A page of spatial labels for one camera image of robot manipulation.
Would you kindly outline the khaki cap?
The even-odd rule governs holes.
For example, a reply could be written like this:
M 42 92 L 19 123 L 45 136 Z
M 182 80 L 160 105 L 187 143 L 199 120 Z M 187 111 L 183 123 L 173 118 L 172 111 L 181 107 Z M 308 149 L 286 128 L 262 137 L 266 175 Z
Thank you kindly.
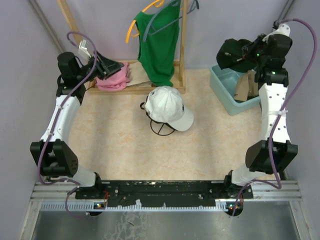
M 236 102 L 246 102 L 259 95 L 258 83 L 255 82 L 255 75 L 256 72 L 254 70 L 249 70 L 238 79 L 233 96 L 233 99 Z

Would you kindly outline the black cap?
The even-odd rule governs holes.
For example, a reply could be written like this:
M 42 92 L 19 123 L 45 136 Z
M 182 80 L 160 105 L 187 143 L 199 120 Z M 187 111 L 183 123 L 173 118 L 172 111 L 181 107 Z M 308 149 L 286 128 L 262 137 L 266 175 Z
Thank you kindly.
M 224 41 L 216 55 L 216 61 L 221 70 L 231 69 L 239 73 L 254 70 L 256 65 L 243 59 L 242 48 L 251 41 L 247 39 L 236 40 L 233 38 Z

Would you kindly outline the wooden clothes rack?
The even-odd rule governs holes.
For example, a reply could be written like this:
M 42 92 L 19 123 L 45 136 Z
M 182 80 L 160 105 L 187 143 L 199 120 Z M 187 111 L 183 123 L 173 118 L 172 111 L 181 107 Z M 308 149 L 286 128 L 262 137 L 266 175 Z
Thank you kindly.
M 69 5 L 66 0 L 58 0 L 57 1 L 60 10 L 71 30 L 71 34 L 75 40 L 75 45 L 78 46 L 81 41 L 84 39 L 81 35 L 74 33 L 79 30 L 76 20 L 72 14 L 72 11 L 69 8 Z M 178 91 L 182 94 L 186 92 L 186 77 L 185 77 L 185 40 L 186 40 L 186 32 L 187 32 L 187 12 L 188 12 L 188 1 L 182 1 L 182 7 L 180 8 L 182 11 L 182 20 L 181 20 L 181 35 L 180 35 L 180 55 L 179 59 L 175 59 L 173 61 L 173 65 L 176 68 L 177 72 L 174 73 L 171 81 L 173 82 L 173 86 L 178 89 Z M 90 94 L 95 95 L 145 95 L 148 94 L 153 87 L 126 87 L 123 90 L 116 92 L 107 92 L 99 90 L 96 87 L 96 83 L 92 82 L 88 84 L 89 89 L 88 92 Z

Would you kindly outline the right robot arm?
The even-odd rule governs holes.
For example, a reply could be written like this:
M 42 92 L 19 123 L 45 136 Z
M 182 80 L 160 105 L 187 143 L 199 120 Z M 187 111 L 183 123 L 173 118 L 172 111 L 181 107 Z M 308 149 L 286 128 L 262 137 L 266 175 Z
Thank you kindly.
M 262 111 L 261 140 L 247 149 L 245 164 L 224 178 L 223 192 L 229 198 L 260 177 L 283 172 L 298 154 L 298 146 L 291 143 L 288 134 L 284 106 L 289 74 L 283 65 L 292 44 L 289 36 L 280 33 L 261 34 L 254 41 L 228 39 L 216 56 L 221 69 L 255 71 Z

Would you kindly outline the black wire hat stand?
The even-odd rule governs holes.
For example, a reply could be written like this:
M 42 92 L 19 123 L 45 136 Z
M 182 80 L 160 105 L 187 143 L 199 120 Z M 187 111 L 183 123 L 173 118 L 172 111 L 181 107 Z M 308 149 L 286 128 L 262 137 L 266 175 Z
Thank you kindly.
M 177 130 L 174 129 L 172 126 L 170 126 L 168 123 L 164 123 L 164 122 L 158 122 L 158 121 L 155 121 L 153 120 L 149 114 L 147 113 L 147 110 L 146 110 L 146 107 L 145 107 L 145 101 L 140 103 L 139 107 L 141 110 L 144 110 L 145 111 L 145 114 L 146 116 L 149 118 L 149 126 L 150 126 L 150 129 L 151 131 L 156 134 L 157 136 L 161 136 L 161 137 L 166 137 L 166 136 L 170 136 L 171 134 L 173 134 L 174 132 L 176 132 Z M 158 129 L 154 129 L 153 125 L 159 125 L 159 128 Z M 162 130 L 164 128 L 168 128 L 170 129 L 170 132 L 169 133 L 162 133 Z

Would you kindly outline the white cap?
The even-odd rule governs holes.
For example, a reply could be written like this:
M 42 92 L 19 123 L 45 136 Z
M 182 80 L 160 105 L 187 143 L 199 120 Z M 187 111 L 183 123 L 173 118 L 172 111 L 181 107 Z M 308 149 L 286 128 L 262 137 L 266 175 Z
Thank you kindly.
M 167 124 L 179 132 L 187 131 L 194 123 L 193 113 L 185 106 L 181 93 L 174 87 L 156 87 L 146 97 L 144 109 L 151 120 Z

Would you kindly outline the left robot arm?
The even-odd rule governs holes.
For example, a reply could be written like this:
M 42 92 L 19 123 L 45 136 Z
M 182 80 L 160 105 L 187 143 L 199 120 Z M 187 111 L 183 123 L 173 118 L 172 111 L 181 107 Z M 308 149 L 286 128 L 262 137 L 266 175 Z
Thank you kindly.
M 53 184 L 70 182 L 76 188 L 86 188 L 91 197 L 103 195 L 104 186 L 98 183 L 98 175 L 79 165 L 78 157 L 71 150 L 69 139 L 74 118 L 84 100 L 85 83 L 95 78 L 106 80 L 118 73 L 124 64 L 95 52 L 86 65 L 80 65 L 72 52 L 57 57 L 60 75 L 57 79 L 55 108 L 49 125 L 38 142 L 32 142 L 30 152 L 37 166 L 40 182 L 44 177 L 54 178 Z

